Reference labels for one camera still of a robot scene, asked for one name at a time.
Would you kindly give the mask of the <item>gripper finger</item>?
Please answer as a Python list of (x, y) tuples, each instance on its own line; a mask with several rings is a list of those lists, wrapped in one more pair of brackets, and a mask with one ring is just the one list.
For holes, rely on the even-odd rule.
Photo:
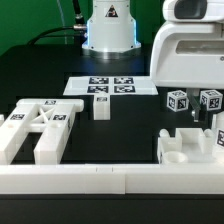
[(200, 90), (196, 88), (187, 88), (187, 97), (192, 107), (192, 116), (195, 121), (201, 118)]

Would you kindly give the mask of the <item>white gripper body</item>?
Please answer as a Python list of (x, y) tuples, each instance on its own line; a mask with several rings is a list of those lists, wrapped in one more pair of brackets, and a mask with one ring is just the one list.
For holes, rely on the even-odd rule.
[(224, 0), (165, 0), (152, 48), (157, 86), (224, 88)]

